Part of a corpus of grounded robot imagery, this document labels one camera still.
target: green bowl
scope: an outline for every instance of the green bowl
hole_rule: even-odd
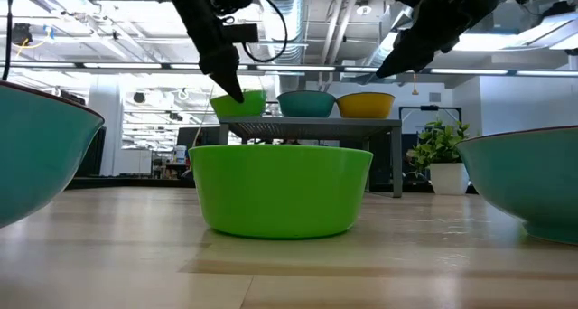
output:
[[[531,236],[578,244],[578,126],[472,138],[458,144],[476,190],[520,218]]]
[[[219,118],[261,116],[265,111],[266,92],[250,90],[243,92],[245,102],[237,103],[231,96],[222,96],[210,100],[210,105]]]
[[[285,92],[277,100],[285,117],[327,118],[335,104],[335,97],[320,91]]]
[[[0,81],[0,227],[61,192],[104,123],[64,98]]]
[[[264,239],[315,238],[349,229],[373,157],[308,145],[214,145],[189,153],[207,223]]]

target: potted plant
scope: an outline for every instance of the potted plant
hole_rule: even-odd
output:
[[[457,122],[457,129],[443,126],[441,120],[428,123],[419,136],[419,144],[407,152],[418,173],[430,169],[433,190],[437,194],[463,195],[468,189],[470,177],[456,145],[468,138],[466,130],[469,127],[461,122]]]

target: table leg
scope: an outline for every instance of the table leg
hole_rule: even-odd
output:
[[[363,150],[364,151],[369,151],[369,139],[365,139],[363,140]],[[371,175],[371,168],[369,168],[369,172],[368,172],[368,179],[365,182],[365,191],[369,192],[369,177]]]
[[[401,127],[393,127],[391,130],[391,160],[394,167],[394,197],[399,198],[403,188]]]
[[[221,124],[219,129],[219,144],[228,144],[228,124]]]

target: metal table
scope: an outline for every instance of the metal table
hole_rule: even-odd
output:
[[[369,150],[369,138],[391,135],[394,197],[402,194],[401,120],[300,118],[300,117],[231,117],[220,118],[219,143],[228,143],[229,130],[246,144],[251,138],[361,140]]]

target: yellow bowl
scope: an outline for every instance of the yellow bowl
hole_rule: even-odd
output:
[[[387,93],[361,92],[337,99],[343,118],[387,118],[396,97]]]

